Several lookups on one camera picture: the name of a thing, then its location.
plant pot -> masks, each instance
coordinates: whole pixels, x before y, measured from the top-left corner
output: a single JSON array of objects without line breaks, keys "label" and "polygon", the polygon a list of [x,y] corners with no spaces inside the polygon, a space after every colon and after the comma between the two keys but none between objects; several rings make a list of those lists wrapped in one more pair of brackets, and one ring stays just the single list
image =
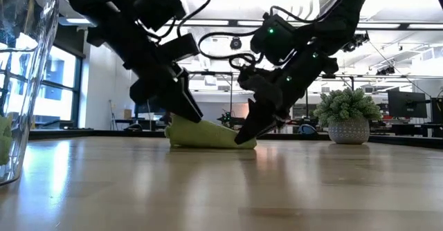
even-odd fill
[{"label": "plant pot", "polygon": [[337,144],[361,145],[368,141],[369,134],[369,121],[365,118],[329,124],[329,137]]}]

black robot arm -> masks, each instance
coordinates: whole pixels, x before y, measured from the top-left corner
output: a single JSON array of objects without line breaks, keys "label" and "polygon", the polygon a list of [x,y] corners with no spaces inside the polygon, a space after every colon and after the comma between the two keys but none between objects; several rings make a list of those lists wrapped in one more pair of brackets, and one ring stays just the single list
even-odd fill
[{"label": "black robot arm", "polygon": [[180,0],[69,0],[72,8],[96,27],[87,41],[94,46],[107,42],[138,76],[130,88],[135,103],[156,100],[161,107],[193,122],[202,113],[188,89],[188,72],[177,62],[199,54],[191,34],[158,45],[157,31],[170,19],[186,13]]},{"label": "black robot arm", "polygon": [[243,143],[289,120],[290,108],[322,73],[338,71],[330,58],[352,41],[365,0],[338,0],[323,17],[295,28],[278,15],[265,15],[262,27],[251,40],[251,50],[262,53],[273,71],[243,66],[239,85],[254,92],[249,114],[235,142]]}]

green towel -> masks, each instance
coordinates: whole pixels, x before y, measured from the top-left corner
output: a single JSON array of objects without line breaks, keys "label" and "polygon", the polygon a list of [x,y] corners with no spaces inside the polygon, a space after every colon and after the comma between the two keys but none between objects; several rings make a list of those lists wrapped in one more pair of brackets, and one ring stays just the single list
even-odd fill
[{"label": "green towel", "polygon": [[255,139],[237,145],[234,141],[237,132],[227,127],[205,120],[196,124],[178,115],[172,116],[172,124],[166,127],[165,135],[171,146],[228,149],[254,149],[257,146]]},{"label": "green towel", "polygon": [[12,145],[11,120],[0,117],[0,166],[9,162],[9,151]]}]

table surface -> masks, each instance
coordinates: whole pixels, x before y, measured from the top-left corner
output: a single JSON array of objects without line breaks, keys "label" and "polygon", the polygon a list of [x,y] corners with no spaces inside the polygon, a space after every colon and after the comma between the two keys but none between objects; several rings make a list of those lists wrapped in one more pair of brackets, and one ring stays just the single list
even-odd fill
[{"label": "table surface", "polygon": [[0,230],[442,230],[443,152],[259,141],[170,149],[166,139],[30,143],[0,187]]}]

clear glass container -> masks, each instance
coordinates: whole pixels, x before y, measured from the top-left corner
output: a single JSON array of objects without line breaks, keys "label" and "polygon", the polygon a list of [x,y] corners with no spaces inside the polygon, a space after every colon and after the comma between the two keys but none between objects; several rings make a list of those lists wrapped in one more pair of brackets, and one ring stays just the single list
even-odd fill
[{"label": "clear glass container", "polygon": [[20,177],[58,0],[0,0],[0,185]]}]

